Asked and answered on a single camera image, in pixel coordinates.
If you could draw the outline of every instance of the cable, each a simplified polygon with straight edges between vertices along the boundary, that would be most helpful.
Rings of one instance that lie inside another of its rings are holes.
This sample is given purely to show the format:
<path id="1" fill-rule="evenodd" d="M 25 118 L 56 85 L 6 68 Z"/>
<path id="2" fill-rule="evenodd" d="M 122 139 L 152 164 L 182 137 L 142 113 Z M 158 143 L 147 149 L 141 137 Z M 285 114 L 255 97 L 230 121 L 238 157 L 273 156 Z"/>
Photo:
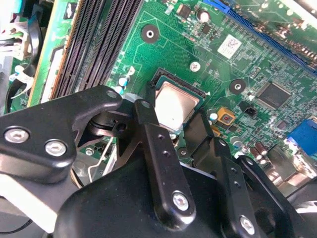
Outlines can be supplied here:
<path id="1" fill-rule="evenodd" d="M 84 186 L 73 169 L 70 169 L 70 177 L 78 188 L 82 188 Z"/>
<path id="2" fill-rule="evenodd" d="M 10 231 L 10 232 L 0 232 L 0 235 L 9 235 L 9 234 L 13 234 L 13 233 L 17 233 L 25 228 L 27 228 L 33 221 L 30 219 L 28 220 L 24 225 L 20 226 L 19 228 Z"/>
<path id="3" fill-rule="evenodd" d="M 103 153 L 102 153 L 101 156 L 100 156 L 100 159 L 99 159 L 98 163 L 96 163 L 95 165 L 91 165 L 91 166 L 88 167 L 88 176 L 89 176 L 89 181 L 90 181 L 90 182 L 93 182 L 93 179 L 92 179 L 92 177 L 91 177 L 91 172 L 90 172 L 90 170 L 91 170 L 92 168 L 98 167 L 98 166 L 101 164 L 101 162 L 102 162 L 102 160 L 104 159 L 105 154 L 106 154 L 107 150 L 109 149 L 109 147 L 110 147 L 112 141 L 113 141 L 113 137 L 110 138 L 108 144 L 106 145 L 106 147 L 105 147 Z"/>

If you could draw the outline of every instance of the black plastic bracket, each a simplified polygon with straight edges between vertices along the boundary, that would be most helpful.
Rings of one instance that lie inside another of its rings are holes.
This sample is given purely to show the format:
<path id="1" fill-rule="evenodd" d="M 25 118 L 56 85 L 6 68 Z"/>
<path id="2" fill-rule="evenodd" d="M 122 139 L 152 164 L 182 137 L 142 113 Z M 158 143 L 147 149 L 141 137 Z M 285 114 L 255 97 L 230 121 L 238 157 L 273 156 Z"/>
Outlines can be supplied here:
<path id="1" fill-rule="evenodd" d="M 100 86 L 1 117 L 0 172 L 41 183 L 61 181 L 75 160 L 76 137 L 81 137 L 92 117 L 118 109 L 121 102 L 119 94 Z M 26 134 L 11 136 L 26 136 L 25 141 L 8 141 L 8 130 L 16 128 Z M 46 144 L 50 141 L 64 144 L 65 153 L 47 153 Z"/>
<path id="2" fill-rule="evenodd" d="M 237 160 L 243 172 L 247 175 L 249 185 L 260 194 L 273 211 L 275 220 L 275 237 L 312 238 L 311 229 L 304 219 L 283 196 L 278 188 L 269 180 L 264 171 L 248 156 L 240 156 Z"/>
<path id="3" fill-rule="evenodd" d="M 126 164 L 132 154 L 141 149 L 148 168 L 157 218 L 172 230 L 183 230 L 195 219 L 196 206 L 169 133 L 159 126 L 154 107 L 145 100 L 135 101 L 133 116 L 135 132 L 129 138 L 118 140 L 116 168 Z M 185 209 L 174 202 L 178 194 L 180 199 L 185 198 L 180 201 Z"/>
<path id="4" fill-rule="evenodd" d="M 241 168 L 230 158 L 228 144 L 219 137 L 210 141 L 210 161 L 218 181 L 222 229 L 227 238 L 260 238 Z"/>

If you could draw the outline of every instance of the green circuit board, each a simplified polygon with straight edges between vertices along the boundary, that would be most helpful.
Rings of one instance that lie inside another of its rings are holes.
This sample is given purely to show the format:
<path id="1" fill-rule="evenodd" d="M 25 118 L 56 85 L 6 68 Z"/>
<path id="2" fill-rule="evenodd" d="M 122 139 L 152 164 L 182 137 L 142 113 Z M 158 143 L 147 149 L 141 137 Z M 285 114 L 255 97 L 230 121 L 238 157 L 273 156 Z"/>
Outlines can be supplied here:
<path id="1" fill-rule="evenodd" d="M 187 18 L 179 13 L 184 5 L 190 8 Z M 197 12 L 202 8 L 211 18 L 205 23 L 197 20 Z M 149 24 L 159 31 L 154 43 L 146 43 L 141 36 L 142 29 Z M 198 72 L 190 70 L 194 61 L 201 66 Z M 231 110 L 235 115 L 232 125 L 237 130 L 231 132 L 222 127 L 219 130 L 227 142 L 233 136 L 241 138 L 243 147 L 236 149 L 231 145 L 232 154 L 240 150 L 248 154 L 248 148 L 256 141 L 268 148 L 283 145 L 283 139 L 302 120 L 317 115 L 316 78 L 202 1 L 145 1 L 107 85 L 118 86 L 119 78 L 126 76 L 131 67 L 135 72 L 129 76 L 124 93 L 139 94 L 158 68 L 162 68 L 205 92 L 205 110 L 218 111 L 222 107 Z M 238 95 L 229 90 L 236 79 L 246 84 Z M 279 85 L 289 95 L 275 110 L 258 100 L 259 92 L 267 88 L 268 82 Z M 242 112 L 238 106 L 242 101 L 252 104 L 258 115 L 251 118 Z M 285 123 L 283 128 L 279 126 L 281 122 Z"/>
<path id="2" fill-rule="evenodd" d="M 306 11 L 295 0 L 226 0 L 240 16 L 285 48 L 317 68 L 316 11 Z"/>
<path id="3" fill-rule="evenodd" d="M 28 106 L 49 101 L 80 0 L 55 0 Z"/>

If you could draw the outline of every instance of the black clamp arm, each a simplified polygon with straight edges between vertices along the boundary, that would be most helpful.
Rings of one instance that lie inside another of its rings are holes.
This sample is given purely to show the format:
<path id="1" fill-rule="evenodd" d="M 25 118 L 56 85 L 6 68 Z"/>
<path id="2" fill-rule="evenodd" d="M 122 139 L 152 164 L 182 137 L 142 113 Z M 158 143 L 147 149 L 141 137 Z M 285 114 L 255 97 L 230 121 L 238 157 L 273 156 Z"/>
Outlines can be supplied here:
<path id="1" fill-rule="evenodd" d="M 248 177 L 248 183 L 253 191 L 260 194 L 273 211 L 276 238 L 312 238 L 316 236 L 312 234 L 305 220 L 269 180 L 257 163 L 248 156 L 240 156 L 237 163 Z"/>

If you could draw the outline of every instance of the metal screw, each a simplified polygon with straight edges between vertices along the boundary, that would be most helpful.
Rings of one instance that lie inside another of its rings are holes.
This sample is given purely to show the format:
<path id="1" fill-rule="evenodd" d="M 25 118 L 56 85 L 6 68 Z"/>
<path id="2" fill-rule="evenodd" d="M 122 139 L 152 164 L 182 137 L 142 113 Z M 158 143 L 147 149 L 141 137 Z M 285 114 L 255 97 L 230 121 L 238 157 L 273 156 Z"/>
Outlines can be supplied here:
<path id="1" fill-rule="evenodd" d="M 222 139 L 219 140 L 219 143 L 223 146 L 226 146 L 226 142 L 224 142 Z"/>
<path id="2" fill-rule="evenodd" d="M 249 233 L 250 235 L 254 235 L 256 232 L 252 222 L 245 216 L 240 217 L 240 223 L 242 227 Z"/>
<path id="3" fill-rule="evenodd" d="M 253 161 L 249 158 L 246 158 L 246 161 L 248 162 L 249 165 L 253 165 Z"/>
<path id="4" fill-rule="evenodd" d="M 187 198 L 180 192 L 175 192 L 173 194 L 173 202 L 175 206 L 181 211 L 186 211 L 189 208 Z"/>
<path id="5" fill-rule="evenodd" d="M 141 104 L 142 104 L 144 107 L 146 107 L 146 108 L 150 108 L 150 106 L 151 106 L 151 105 L 150 105 L 148 102 L 146 102 L 146 101 L 142 101 Z"/>
<path id="6" fill-rule="evenodd" d="M 95 153 L 95 151 L 92 148 L 86 148 L 85 154 L 88 156 L 92 156 Z"/>
<path id="7" fill-rule="evenodd" d="M 29 133 L 23 129 L 14 128 L 4 133 L 6 141 L 11 143 L 23 143 L 30 137 Z"/>
<path id="8" fill-rule="evenodd" d="M 111 98 L 116 98 L 117 97 L 116 93 L 114 93 L 113 91 L 110 91 L 110 90 L 107 91 L 107 95 L 109 97 L 111 97 Z"/>
<path id="9" fill-rule="evenodd" d="M 49 155 L 59 157 L 66 153 L 66 145 L 61 141 L 53 140 L 46 143 L 45 150 Z"/>
<path id="10" fill-rule="evenodd" d="M 189 68 L 192 72 L 198 72 L 201 68 L 201 65 L 198 62 L 194 61 L 190 64 Z"/>
<path id="11" fill-rule="evenodd" d="M 172 139 L 172 140 L 175 140 L 177 138 L 177 135 L 174 134 L 174 133 L 170 133 L 169 134 L 169 137 Z"/>

